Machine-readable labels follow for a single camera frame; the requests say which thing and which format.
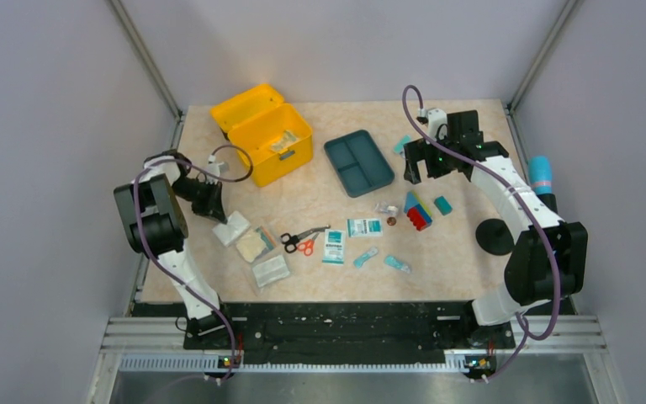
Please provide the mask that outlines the teal divided plastic tray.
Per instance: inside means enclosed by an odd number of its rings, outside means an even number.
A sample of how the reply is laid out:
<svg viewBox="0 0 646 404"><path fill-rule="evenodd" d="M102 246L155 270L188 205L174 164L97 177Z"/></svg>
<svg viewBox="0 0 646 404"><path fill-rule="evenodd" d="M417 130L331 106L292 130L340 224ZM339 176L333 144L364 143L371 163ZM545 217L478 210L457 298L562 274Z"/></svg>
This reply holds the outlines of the teal divided plastic tray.
<svg viewBox="0 0 646 404"><path fill-rule="evenodd" d="M358 198L394 182L392 167L367 130L356 130L327 141L323 149L350 198Z"/></svg>

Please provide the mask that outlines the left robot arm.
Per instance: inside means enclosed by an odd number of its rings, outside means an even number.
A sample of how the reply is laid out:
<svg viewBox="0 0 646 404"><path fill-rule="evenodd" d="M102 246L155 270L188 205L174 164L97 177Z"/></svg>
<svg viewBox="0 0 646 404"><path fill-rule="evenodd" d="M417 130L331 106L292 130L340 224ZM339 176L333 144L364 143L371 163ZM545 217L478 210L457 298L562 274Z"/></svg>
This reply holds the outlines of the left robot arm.
<svg viewBox="0 0 646 404"><path fill-rule="evenodd" d="M183 299L186 331L216 348L231 345L236 325L223 317L220 298L208 285L188 250L188 225L178 201L191 204L195 215L225 224L222 183L189 175L191 160L174 149L145 160L146 172L135 182L114 189L114 200L130 247L165 269Z"/></svg>

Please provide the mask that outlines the clear bag white gauze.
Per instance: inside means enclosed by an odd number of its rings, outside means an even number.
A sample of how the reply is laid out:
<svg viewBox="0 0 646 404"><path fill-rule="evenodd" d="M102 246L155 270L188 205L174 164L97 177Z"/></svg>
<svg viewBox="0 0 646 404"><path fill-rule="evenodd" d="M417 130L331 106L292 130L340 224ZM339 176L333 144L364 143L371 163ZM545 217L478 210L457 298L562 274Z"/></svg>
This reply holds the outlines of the clear bag white gauze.
<svg viewBox="0 0 646 404"><path fill-rule="evenodd" d="M288 278L292 273L284 255L279 254L254 265L252 267L252 274L257 287L264 288L270 284Z"/></svg>

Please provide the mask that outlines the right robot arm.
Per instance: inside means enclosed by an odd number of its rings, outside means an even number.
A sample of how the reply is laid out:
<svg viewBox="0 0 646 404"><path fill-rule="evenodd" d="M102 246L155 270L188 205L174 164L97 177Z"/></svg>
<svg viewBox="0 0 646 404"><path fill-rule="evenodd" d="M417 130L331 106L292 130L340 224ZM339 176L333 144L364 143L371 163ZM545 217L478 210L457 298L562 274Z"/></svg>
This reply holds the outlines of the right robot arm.
<svg viewBox="0 0 646 404"><path fill-rule="evenodd" d="M579 222L562 219L554 198L534 193L508 151L498 141L484 139L476 111L445 114L421 109L420 113L408 119L421 139L405 144L405 180L421 181L419 161L425 161L430 178L462 173L495 207L513 243L502 285L465 304L460 337L471 347L481 347L493 337L494 327L549 303L547 328L530 336L547 338L562 300L582 289L587 230Z"/></svg>

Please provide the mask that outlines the small clear bandage packet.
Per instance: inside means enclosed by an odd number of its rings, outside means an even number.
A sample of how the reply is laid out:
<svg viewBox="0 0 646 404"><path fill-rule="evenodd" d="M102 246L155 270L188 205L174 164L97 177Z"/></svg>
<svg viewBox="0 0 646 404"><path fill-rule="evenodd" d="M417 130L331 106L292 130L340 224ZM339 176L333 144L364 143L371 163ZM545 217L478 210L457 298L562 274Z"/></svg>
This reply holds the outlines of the small clear bandage packet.
<svg viewBox="0 0 646 404"><path fill-rule="evenodd" d="M375 205L374 211L388 217L396 217L400 212L400 207L395 204L380 202Z"/></svg>

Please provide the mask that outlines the white gauze pad bag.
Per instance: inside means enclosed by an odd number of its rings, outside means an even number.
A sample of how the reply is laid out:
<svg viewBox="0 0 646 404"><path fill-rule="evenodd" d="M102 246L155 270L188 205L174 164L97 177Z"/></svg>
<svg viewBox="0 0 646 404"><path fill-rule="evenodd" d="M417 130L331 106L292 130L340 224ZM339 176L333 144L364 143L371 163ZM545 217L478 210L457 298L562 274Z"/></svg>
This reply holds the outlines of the white gauze pad bag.
<svg viewBox="0 0 646 404"><path fill-rule="evenodd" d="M228 216L226 223L214 226L212 232L224 247L228 247L250 227L251 222L241 212L235 210Z"/></svg>

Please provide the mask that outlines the gloves packet orange teal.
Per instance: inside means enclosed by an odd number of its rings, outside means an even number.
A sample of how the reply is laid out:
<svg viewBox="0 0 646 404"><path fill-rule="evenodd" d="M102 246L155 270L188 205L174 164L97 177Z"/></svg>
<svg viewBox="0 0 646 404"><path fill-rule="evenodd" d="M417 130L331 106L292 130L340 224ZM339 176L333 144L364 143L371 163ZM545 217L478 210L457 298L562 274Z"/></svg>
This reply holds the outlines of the gloves packet orange teal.
<svg viewBox="0 0 646 404"><path fill-rule="evenodd" d="M237 252L247 263L254 263L266 256L276 246L277 239L265 226L249 229L235 243Z"/></svg>

